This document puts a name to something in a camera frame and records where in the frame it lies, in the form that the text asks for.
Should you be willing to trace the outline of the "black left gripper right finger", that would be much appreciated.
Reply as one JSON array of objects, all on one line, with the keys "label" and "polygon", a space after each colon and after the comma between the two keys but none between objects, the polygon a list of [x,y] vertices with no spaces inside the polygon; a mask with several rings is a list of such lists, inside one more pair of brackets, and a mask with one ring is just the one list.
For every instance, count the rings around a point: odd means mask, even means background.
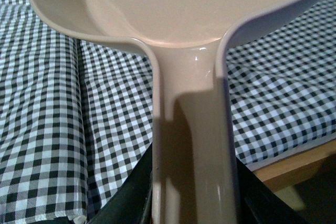
[{"label": "black left gripper right finger", "polygon": [[307,223],[239,159],[236,159],[236,163],[239,179],[241,223]]}]

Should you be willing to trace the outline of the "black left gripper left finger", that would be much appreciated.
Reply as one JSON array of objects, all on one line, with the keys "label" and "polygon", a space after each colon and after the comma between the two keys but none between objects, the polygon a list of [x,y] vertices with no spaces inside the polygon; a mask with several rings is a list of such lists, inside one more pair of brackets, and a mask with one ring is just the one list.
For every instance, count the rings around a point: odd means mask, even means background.
[{"label": "black left gripper left finger", "polygon": [[91,223],[151,223],[152,145],[148,147],[117,193]]}]

